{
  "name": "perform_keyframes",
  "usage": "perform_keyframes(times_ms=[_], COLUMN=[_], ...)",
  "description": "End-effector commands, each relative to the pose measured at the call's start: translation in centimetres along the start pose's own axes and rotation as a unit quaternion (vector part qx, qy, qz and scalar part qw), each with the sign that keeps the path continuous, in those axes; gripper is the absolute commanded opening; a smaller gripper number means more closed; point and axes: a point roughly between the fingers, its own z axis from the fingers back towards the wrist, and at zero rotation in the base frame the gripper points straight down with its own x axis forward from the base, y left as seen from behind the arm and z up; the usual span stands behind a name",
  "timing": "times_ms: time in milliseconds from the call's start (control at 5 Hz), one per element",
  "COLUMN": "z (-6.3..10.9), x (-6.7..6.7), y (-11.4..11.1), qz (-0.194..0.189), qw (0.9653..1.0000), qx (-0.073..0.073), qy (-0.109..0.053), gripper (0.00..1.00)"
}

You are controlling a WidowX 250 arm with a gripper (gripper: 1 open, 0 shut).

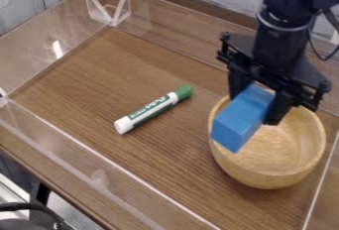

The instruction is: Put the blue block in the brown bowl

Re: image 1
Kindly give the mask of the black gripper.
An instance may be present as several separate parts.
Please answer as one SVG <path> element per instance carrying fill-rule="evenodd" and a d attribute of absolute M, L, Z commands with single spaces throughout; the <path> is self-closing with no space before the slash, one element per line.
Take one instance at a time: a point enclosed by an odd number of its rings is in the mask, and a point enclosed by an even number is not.
<path fill-rule="evenodd" d="M 268 87 L 274 96 L 264 124 L 276 126 L 292 107 L 316 111 L 330 82 L 310 63 L 305 48 L 312 44 L 312 21 L 300 25 L 258 21 L 253 36 L 221 32 L 217 60 L 228 68 L 230 98 L 253 83 Z"/>

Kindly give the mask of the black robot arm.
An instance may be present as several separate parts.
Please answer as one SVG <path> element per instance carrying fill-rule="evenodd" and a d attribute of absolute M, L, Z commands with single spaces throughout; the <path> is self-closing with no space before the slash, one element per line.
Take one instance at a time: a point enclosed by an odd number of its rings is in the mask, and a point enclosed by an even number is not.
<path fill-rule="evenodd" d="M 256 11 L 256 33 L 250 36 L 222 32 L 217 60 L 228 68 L 229 92 L 237 96 L 252 82 L 273 92 L 262 115 L 265 125 L 276 125 L 290 108 L 314 111 L 330 82 L 306 57 L 313 46 L 310 31 L 324 16 L 339 32 L 332 8 L 339 0 L 262 0 Z"/>

